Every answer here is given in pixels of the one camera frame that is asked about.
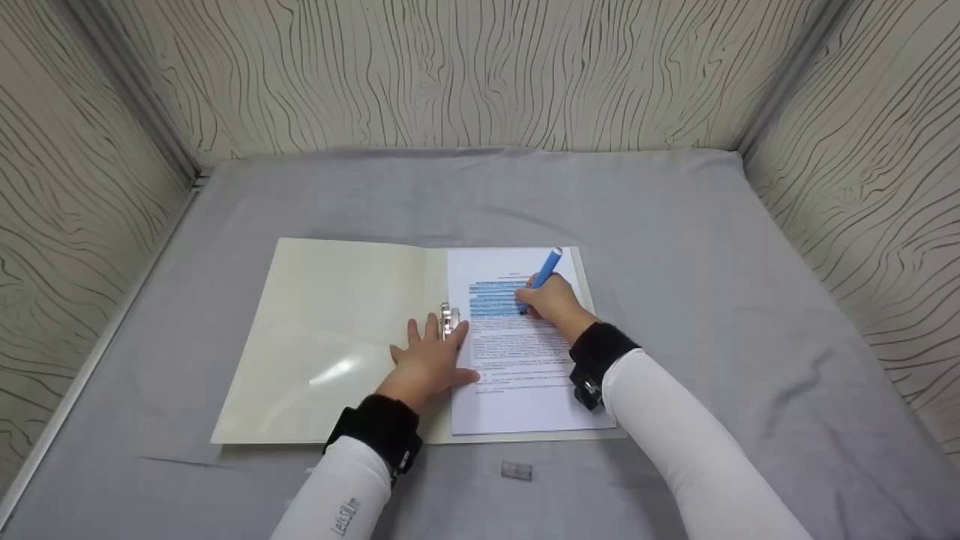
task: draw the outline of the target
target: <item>paper sheet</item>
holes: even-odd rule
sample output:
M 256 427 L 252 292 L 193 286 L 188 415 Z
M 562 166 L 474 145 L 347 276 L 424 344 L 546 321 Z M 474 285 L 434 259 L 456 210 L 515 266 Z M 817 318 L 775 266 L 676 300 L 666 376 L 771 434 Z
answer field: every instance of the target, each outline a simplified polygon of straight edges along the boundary
M 616 422 L 573 397 L 569 345 L 548 323 L 520 315 L 514 291 L 540 269 L 551 248 L 451 249 L 447 287 L 470 321 L 459 365 L 480 381 L 453 393 L 453 434 L 594 430 Z M 556 272 L 580 293 L 569 248 Z

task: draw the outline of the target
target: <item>folder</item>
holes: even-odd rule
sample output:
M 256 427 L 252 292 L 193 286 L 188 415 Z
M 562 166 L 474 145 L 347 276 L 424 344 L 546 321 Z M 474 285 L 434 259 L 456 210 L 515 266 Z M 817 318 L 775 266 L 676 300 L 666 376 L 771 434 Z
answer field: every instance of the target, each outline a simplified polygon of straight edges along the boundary
M 593 311 L 579 250 L 565 257 L 581 303 Z M 211 442 L 325 442 L 344 407 L 357 406 L 394 368 L 389 346 L 406 347 L 409 318 L 423 329 L 435 312 L 445 334 L 459 323 L 446 263 L 443 248 L 281 238 Z M 453 435 L 450 409 L 449 391 L 433 398 L 420 419 L 425 443 L 626 436 L 621 429 Z

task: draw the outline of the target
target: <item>black wrist cuff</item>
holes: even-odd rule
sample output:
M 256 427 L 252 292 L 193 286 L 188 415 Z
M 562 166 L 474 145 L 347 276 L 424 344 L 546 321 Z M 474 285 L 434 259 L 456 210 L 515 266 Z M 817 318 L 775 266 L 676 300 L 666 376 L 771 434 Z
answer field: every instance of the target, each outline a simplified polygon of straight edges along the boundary
M 371 394 L 360 406 L 346 407 L 324 445 L 326 448 L 342 435 L 353 437 L 380 455 L 391 469 L 391 478 L 410 470 L 423 441 L 417 435 L 419 415 L 404 402 Z
M 570 380 L 576 389 L 577 401 L 594 410 L 602 403 L 603 378 L 618 359 L 638 345 L 617 327 L 608 323 L 593 323 L 580 334 L 570 348 L 570 358 L 576 365 Z

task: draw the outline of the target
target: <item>wall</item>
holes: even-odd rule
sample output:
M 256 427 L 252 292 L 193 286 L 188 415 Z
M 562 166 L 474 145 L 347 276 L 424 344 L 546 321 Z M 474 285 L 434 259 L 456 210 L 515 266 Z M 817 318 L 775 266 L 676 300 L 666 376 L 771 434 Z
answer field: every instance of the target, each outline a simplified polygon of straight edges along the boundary
M 0 73 L 2 492 L 186 187 L 45 0 L 0 4 Z
M 747 176 L 960 464 L 958 21 L 855 1 Z
M 202 163 L 732 148 L 817 0 L 106 0 Z

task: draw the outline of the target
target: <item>gray cloth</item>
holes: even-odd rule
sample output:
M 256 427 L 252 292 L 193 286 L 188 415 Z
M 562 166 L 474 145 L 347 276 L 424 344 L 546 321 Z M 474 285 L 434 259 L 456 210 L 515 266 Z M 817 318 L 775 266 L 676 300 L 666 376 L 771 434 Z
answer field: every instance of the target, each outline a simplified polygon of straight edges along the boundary
M 766 214 L 736 154 L 477 149 L 219 167 L 8 540 L 269 536 L 319 448 L 207 441 L 284 235 L 580 246 L 598 314 L 717 416 L 813 536 L 960 535 L 960 475 Z M 537 476 L 504 479 L 503 460 Z M 377 536 L 684 533 L 650 461 L 630 440 L 606 440 L 425 448 Z

